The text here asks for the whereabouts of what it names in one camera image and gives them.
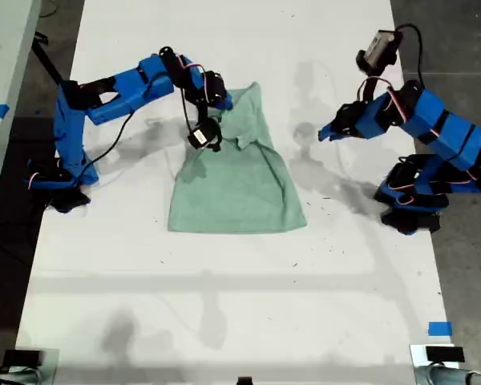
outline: wire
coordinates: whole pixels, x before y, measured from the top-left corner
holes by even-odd
[[[39,18],[49,18],[50,16],[53,16],[54,14],[56,14],[57,11],[59,10],[59,4],[55,0],[48,0],[48,1],[51,2],[55,8],[51,12],[48,12],[47,14],[40,14]]]
[[[99,160],[103,159],[105,156],[108,155],[109,152],[111,152],[114,147],[118,144],[119,142],[119,139],[121,139],[121,135],[123,134],[123,130],[125,129],[128,121],[132,118],[132,116],[135,114],[135,110],[132,111],[130,113],[130,115],[125,119],[125,121],[123,122],[123,125],[121,126],[121,129],[119,130],[119,133],[118,133],[118,136],[115,138],[114,140],[114,143],[112,144],[112,146],[110,146],[108,148],[108,150],[106,150],[102,155],[100,156],[97,156],[96,158],[94,158],[91,162],[89,162],[88,164],[86,164],[86,167],[83,168],[82,172],[80,173],[80,175],[75,179],[75,184],[78,184],[80,182],[80,179],[82,178],[83,174],[89,169],[89,167],[91,167],[93,164],[95,164],[96,162],[98,162]]]
[[[180,89],[180,94],[182,95],[182,106],[184,107],[184,116],[185,116],[185,123],[187,124],[187,129],[189,133],[192,133],[191,124],[189,122],[189,117],[187,115],[187,107],[185,107],[185,98],[184,98],[184,90]]]
[[[388,80],[384,79],[384,78],[380,78],[379,76],[367,76],[367,77],[363,80],[362,84],[360,84],[360,87],[358,87],[358,91],[356,92],[356,100],[357,100],[357,101],[360,101],[360,91],[362,90],[362,87],[364,86],[365,83],[367,83],[367,80],[369,80],[369,79],[381,80],[382,82],[385,82],[385,83],[387,83],[389,86],[391,86],[392,88],[394,88],[394,87],[392,86],[392,83],[389,82]]]
[[[156,74],[154,74],[152,76],[152,78],[150,79],[150,81],[148,82],[148,85],[146,87],[146,90],[143,92],[143,97],[146,97],[146,95],[149,93],[149,91],[152,89],[152,86],[153,86],[153,83],[161,76],[165,76],[167,75],[168,73],[166,71],[163,71],[163,72],[158,72]],[[121,129],[119,130],[119,133],[118,133],[118,136],[115,138],[114,140],[114,143],[108,148],[108,150],[106,150],[102,155],[94,158],[91,162],[89,162],[88,164],[86,164],[86,167],[83,168],[82,172],[80,173],[80,175],[75,179],[75,185],[77,185],[80,180],[82,179],[82,176],[84,175],[84,173],[89,169],[89,167],[91,167],[93,164],[95,164],[96,162],[98,162],[99,160],[103,159],[105,156],[107,156],[107,154],[109,152],[111,152],[114,147],[118,144],[119,140],[121,139],[121,135],[123,134],[123,130],[125,129],[125,127],[127,126],[127,123],[128,121],[132,118],[132,116],[135,114],[135,111],[137,110],[134,110],[130,113],[130,115],[125,119],[125,121],[123,122],[123,125],[121,126]]]
[[[408,119],[406,118],[406,113],[404,112],[404,108],[402,107],[402,105],[399,103],[398,97],[394,94],[394,90],[392,89],[392,87],[388,87],[386,90],[388,91],[392,102],[394,102],[395,107],[398,109],[399,115],[402,118],[402,122],[406,123],[408,121]]]
[[[410,187],[414,187],[414,184],[412,183],[412,184],[407,184],[405,186],[399,186],[399,187],[390,187],[390,185],[388,186],[390,190],[403,190],[405,188],[410,188]]]
[[[186,70],[186,69],[192,68],[192,67],[199,67],[203,70],[203,89],[205,91],[205,100],[208,103],[207,76],[205,75],[206,70],[204,69],[204,67],[201,64],[198,64],[198,63],[189,63],[189,64],[184,65],[184,62],[182,61],[182,58],[180,57],[180,55],[178,55],[177,53],[175,53],[175,55],[178,58],[178,61],[180,62],[180,66],[182,67],[182,70]]]
[[[415,34],[417,34],[417,40],[418,40],[417,76],[418,76],[418,81],[420,82],[420,85],[422,86],[422,88],[426,88],[426,86],[424,85],[424,79],[422,78],[422,34],[420,32],[420,29],[411,22],[407,22],[406,24],[401,24],[395,30],[403,30],[405,28],[410,28],[415,31]]]
[[[31,185],[32,185],[32,181],[34,180],[34,178],[35,178],[37,175],[39,175],[39,172],[35,172],[35,173],[32,174],[32,176],[31,176],[30,179],[29,179],[29,186],[27,187],[27,190],[30,190],[30,187],[31,187]]]
[[[207,101],[207,104],[208,104],[207,76],[205,74],[205,69],[203,68],[203,66],[201,64],[196,64],[196,63],[190,63],[187,66],[185,66],[184,69],[186,70],[186,69],[191,68],[191,67],[199,67],[203,70],[203,89],[205,91],[205,100]]]
[[[407,201],[406,203],[402,203],[402,202],[399,200],[399,198],[396,199],[396,202],[398,202],[400,205],[403,205],[403,206],[409,205],[409,204],[412,203],[413,201],[415,201],[415,198],[413,198],[413,197],[410,197],[410,200]]]

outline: red wire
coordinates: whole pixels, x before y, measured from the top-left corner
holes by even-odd
[[[396,199],[396,201],[400,204],[400,205],[403,205],[403,206],[406,206],[406,205],[409,205],[411,202],[415,201],[415,198],[411,197],[409,201],[407,201],[406,203],[401,203],[401,201],[398,199]]]

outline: black cable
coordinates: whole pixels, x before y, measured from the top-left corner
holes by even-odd
[[[182,88],[180,89],[180,94],[182,95],[182,106],[184,106],[185,123],[187,124],[187,129],[189,130],[189,132],[192,133],[191,124],[187,115],[187,107],[185,107],[184,90]]]
[[[154,74],[152,76],[152,78],[149,80],[148,82],[148,85],[146,87],[146,90],[143,92],[143,97],[145,98],[149,91],[152,89],[152,86],[153,86],[153,83],[161,76],[165,76],[165,75],[168,75],[168,73],[166,71],[163,71],[163,72],[158,72],[156,74]],[[119,139],[121,139],[121,135],[123,134],[123,130],[125,129],[128,121],[132,118],[132,116],[135,114],[135,111],[132,111],[130,113],[130,115],[125,119],[125,121],[123,122],[123,125],[121,126],[121,129],[119,130],[119,134],[118,136],[115,138],[115,141],[114,143],[112,144],[112,146],[110,146],[108,148],[108,150],[106,150],[102,155],[94,158],[91,162],[89,162],[88,164],[86,164],[86,167],[83,168],[82,172],[80,173],[80,175],[75,179],[75,185],[77,185],[79,182],[80,182],[80,179],[82,178],[83,174],[89,169],[89,167],[91,167],[93,164],[95,164],[96,162],[98,162],[99,160],[103,159],[105,156],[107,156],[107,154],[109,152],[111,152],[114,147],[118,144],[119,142]]]
[[[121,126],[121,129],[119,130],[119,134],[118,136],[115,138],[114,140],[114,143],[112,144],[112,146],[110,146],[108,148],[108,150],[106,150],[102,155],[94,158],[91,162],[89,162],[88,164],[86,164],[86,167],[83,168],[82,172],[80,173],[80,175],[76,178],[75,180],[75,185],[77,185],[79,182],[80,182],[80,179],[82,178],[83,174],[89,169],[89,167],[91,167],[93,164],[95,164],[96,162],[98,162],[99,160],[103,159],[105,156],[107,156],[107,154],[109,152],[111,152],[114,147],[118,144],[119,142],[119,139],[121,139],[121,135],[123,134],[123,130],[125,129],[125,126],[127,125],[128,123],[128,120],[130,120],[132,118],[132,116],[135,114],[135,111],[132,111],[130,113],[130,115],[125,119],[125,121],[123,122],[123,125]]]
[[[411,28],[412,30],[415,31],[415,34],[417,34],[417,40],[418,40],[417,76],[418,76],[418,81],[420,82],[420,85],[422,86],[422,88],[426,88],[426,86],[424,86],[424,79],[422,78],[422,34],[420,32],[420,29],[411,22],[401,24],[395,30],[402,30],[404,28]]]
[[[48,0],[48,1],[54,5],[55,7],[54,10],[52,10],[51,12],[48,12],[47,14],[40,14],[39,18],[49,18],[50,16],[53,16],[54,14],[56,14],[57,11],[59,10],[59,4],[55,0]]]

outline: green cloth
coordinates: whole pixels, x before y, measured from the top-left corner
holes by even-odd
[[[274,150],[253,83],[230,91],[221,116],[221,151],[198,151],[176,177],[170,231],[280,233],[306,226],[301,203],[281,156]]]

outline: gray floor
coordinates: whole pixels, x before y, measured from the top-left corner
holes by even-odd
[[[414,22],[424,38],[426,87],[447,108],[481,126],[481,0],[392,0],[396,25]],[[405,77],[415,75],[416,45],[402,51]],[[481,370],[481,196],[452,196],[433,234],[447,317],[467,366]]]
[[[64,76],[69,75],[83,0],[58,0],[60,9],[39,21],[38,30],[51,38],[48,48]],[[414,22],[424,36],[423,72],[426,86],[444,98],[447,107],[481,125],[481,0],[391,0],[396,24]],[[46,2],[46,11],[51,4]],[[367,36],[367,43],[372,36]],[[415,76],[414,36],[401,49],[405,78]],[[30,57],[17,110],[16,131],[49,125],[54,86],[35,57]],[[467,367],[481,371],[481,197],[451,198],[443,228],[433,236],[447,317],[453,322],[454,342],[465,348]],[[28,274],[18,277],[28,280]],[[22,308],[20,301],[14,322]],[[9,317],[0,305],[0,319]],[[12,323],[0,323],[0,357],[14,345]]]

